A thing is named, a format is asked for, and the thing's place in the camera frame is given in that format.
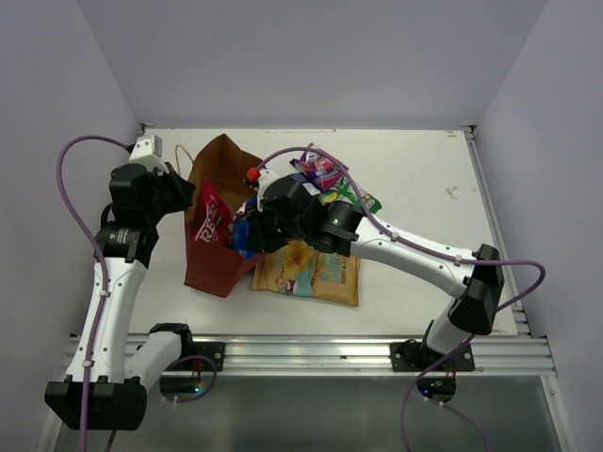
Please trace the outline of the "pink Real chips bag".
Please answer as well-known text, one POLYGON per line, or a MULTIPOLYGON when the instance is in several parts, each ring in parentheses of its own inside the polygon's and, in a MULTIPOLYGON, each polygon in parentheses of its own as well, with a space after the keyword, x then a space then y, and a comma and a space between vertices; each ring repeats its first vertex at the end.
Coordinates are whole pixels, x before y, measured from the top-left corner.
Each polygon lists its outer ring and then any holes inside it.
POLYGON ((202 221, 194 233, 194 240, 228 245, 231 211, 211 181, 203 182, 197 205, 201 209, 202 221))

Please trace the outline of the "tan popcorn chips bag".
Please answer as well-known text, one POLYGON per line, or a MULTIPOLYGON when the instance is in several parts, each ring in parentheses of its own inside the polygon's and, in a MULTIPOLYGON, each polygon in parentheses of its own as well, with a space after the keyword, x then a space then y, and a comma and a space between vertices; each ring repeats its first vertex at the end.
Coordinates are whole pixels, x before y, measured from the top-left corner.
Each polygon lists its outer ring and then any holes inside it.
POLYGON ((356 257, 323 253, 292 241, 256 266, 252 290, 357 307, 360 265, 356 257))

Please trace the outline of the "red paper bag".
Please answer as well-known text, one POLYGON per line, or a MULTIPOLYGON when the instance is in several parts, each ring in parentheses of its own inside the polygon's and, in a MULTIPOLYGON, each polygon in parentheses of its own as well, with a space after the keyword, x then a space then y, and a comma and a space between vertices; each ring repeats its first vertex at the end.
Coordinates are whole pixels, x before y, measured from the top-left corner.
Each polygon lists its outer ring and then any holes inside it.
POLYGON ((244 179, 248 169, 259 163, 258 157, 241 150, 225 134, 213 138, 192 159, 187 180, 195 185, 195 191, 192 205, 185 212, 185 286, 225 298, 239 279, 260 261, 258 256, 244 260, 232 248, 234 213, 242 203, 255 196, 255 191, 244 179), (194 240, 194 233, 202 221, 197 203, 206 180, 213 183, 231 211, 228 245, 194 240))

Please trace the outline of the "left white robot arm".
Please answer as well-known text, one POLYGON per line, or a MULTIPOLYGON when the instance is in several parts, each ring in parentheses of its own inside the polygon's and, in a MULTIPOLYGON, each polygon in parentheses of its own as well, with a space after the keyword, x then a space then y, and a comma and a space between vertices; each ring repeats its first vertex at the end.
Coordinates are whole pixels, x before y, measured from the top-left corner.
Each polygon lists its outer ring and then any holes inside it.
POLYGON ((148 395, 170 365, 190 367, 196 347, 188 325, 155 325, 132 357, 126 343, 133 308, 158 240, 157 224, 192 204, 194 184, 170 164, 126 164, 111 172, 112 202, 94 237, 94 286, 83 332, 64 380, 44 400, 70 429, 135 430, 148 395))

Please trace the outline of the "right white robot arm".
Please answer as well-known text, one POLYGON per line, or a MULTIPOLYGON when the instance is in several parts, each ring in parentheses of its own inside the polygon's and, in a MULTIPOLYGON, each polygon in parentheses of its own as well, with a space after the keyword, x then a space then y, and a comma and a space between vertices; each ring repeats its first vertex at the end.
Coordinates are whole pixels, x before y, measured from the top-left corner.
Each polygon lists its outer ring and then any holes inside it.
POLYGON ((430 324, 419 348, 428 368, 443 368, 464 340, 492 332, 504 286, 498 249, 486 244, 476 250, 453 248, 407 233, 365 207, 322 202, 294 175, 251 169, 246 183, 256 193, 252 248, 269 253, 301 241, 325 254, 393 267, 450 296, 450 304, 430 324))

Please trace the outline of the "blue Doritos chips bag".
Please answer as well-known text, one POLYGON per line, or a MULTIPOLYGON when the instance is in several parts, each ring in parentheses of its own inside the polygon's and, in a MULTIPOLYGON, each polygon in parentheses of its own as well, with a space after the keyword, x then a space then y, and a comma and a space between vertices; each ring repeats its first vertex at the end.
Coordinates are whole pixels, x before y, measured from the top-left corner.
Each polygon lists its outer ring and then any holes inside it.
POLYGON ((256 231, 257 213, 256 198, 251 198, 242 203, 233 216, 232 248, 244 260, 252 259, 260 251, 256 231))

